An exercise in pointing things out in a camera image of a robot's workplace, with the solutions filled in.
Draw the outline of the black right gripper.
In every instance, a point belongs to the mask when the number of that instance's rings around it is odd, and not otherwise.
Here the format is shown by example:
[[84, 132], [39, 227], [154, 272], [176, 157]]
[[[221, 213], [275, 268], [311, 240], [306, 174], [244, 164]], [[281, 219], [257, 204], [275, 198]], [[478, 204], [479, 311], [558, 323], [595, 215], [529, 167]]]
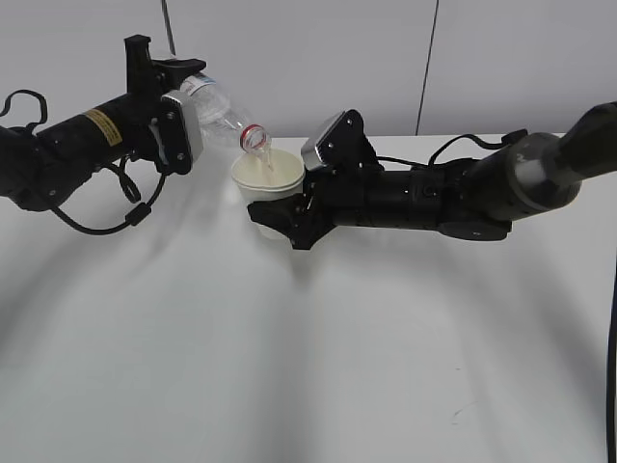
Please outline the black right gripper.
[[310, 250], [336, 227], [371, 227], [369, 181], [380, 166], [331, 169], [308, 175], [301, 194], [248, 205], [251, 220], [289, 239], [294, 250]]

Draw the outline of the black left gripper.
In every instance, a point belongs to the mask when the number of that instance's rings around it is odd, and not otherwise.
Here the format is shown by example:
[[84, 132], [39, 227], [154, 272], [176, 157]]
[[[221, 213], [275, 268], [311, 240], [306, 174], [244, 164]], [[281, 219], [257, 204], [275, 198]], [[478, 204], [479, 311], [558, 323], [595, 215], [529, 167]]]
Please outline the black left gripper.
[[178, 90], [190, 76], [206, 68], [200, 59], [151, 60], [151, 38], [133, 35], [124, 40], [126, 57], [126, 102], [124, 154], [132, 161], [163, 164], [162, 142], [158, 132], [161, 85]]

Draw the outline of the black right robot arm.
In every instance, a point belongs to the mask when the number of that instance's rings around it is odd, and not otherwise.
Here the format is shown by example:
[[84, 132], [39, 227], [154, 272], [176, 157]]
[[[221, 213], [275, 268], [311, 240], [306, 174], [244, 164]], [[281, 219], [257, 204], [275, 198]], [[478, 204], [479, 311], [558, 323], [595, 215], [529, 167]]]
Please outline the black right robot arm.
[[514, 222], [570, 204], [588, 178], [616, 169], [616, 106], [587, 111], [564, 135], [517, 130], [480, 141], [481, 159], [386, 169], [364, 132], [362, 115], [343, 111], [302, 148], [299, 193], [253, 201], [251, 220], [308, 250], [338, 227], [438, 232], [469, 241], [500, 241]]

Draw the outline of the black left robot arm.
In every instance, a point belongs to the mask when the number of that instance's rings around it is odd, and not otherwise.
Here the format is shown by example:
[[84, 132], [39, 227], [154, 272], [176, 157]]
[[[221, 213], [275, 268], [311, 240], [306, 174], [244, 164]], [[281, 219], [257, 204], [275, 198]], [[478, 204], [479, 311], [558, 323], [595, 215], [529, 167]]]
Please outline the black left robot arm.
[[150, 39], [125, 39], [126, 91], [38, 130], [1, 130], [1, 195], [29, 211], [59, 206], [100, 169], [146, 160], [165, 176], [188, 174], [201, 154], [199, 124], [181, 84], [202, 71], [200, 59], [153, 60]]

